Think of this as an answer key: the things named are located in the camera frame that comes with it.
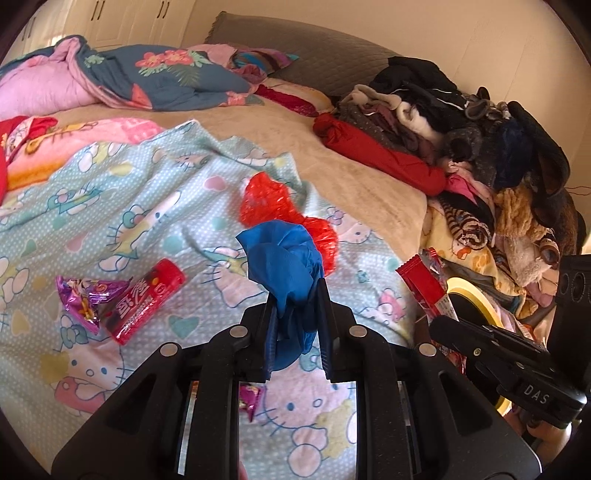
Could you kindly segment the right hand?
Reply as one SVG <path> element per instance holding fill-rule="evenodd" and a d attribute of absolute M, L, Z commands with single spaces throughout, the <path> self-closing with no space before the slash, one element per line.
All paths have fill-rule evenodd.
<path fill-rule="evenodd" d="M 549 465 L 563 450 L 572 434 L 572 426 L 557 428 L 543 420 L 532 416 L 526 410 L 514 406 L 504 415 L 507 423 L 523 436 L 529 434 L 534 438 L 532 449 L 540 459 L 542 466 Z"/>

